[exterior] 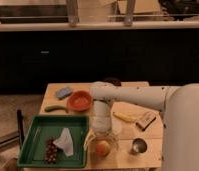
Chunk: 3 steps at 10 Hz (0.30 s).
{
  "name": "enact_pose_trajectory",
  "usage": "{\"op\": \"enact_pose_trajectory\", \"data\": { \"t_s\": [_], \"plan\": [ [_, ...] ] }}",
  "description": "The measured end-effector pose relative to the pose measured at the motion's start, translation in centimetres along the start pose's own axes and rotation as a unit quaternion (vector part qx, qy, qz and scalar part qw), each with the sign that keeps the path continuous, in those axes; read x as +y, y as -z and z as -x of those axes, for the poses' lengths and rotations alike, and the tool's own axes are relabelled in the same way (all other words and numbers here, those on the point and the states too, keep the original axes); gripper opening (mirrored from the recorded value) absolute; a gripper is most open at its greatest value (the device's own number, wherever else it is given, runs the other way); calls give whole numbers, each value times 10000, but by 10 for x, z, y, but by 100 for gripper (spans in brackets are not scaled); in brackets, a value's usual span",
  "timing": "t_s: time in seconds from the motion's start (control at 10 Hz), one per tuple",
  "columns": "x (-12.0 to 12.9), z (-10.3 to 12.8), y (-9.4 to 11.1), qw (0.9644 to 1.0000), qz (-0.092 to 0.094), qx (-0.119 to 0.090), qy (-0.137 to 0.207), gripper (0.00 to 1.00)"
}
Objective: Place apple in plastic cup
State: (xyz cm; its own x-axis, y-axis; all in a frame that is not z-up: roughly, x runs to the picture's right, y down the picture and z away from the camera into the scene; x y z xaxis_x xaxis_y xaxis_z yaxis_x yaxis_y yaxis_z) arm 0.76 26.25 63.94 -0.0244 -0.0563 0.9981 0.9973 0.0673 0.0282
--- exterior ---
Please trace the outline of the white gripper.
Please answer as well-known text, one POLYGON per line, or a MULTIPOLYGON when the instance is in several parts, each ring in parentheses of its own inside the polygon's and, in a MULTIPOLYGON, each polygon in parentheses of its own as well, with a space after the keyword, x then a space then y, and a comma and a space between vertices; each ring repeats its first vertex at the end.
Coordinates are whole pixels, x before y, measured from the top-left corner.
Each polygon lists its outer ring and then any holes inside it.
POLYGON ((84 150, 87 150, 92 140, 97 137, 108 136, 116 149, 119 149, 119 139, 112 133, 112 119, 110 117, 94 116, 91 125, 92 131, 85 138, 84 150))

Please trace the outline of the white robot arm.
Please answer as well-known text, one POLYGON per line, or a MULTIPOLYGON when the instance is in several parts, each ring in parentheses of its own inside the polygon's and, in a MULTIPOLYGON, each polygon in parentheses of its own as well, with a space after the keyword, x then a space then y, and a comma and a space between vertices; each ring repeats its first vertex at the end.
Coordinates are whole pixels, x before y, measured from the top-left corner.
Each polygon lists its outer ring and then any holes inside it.
POLYGON ((87 140, 112 133, 111 108, 115 102, 136 104, 161 113, 161 170, 199 171, 199 83, 124 87, 94 82, 89 93, 94 116, 87 140))

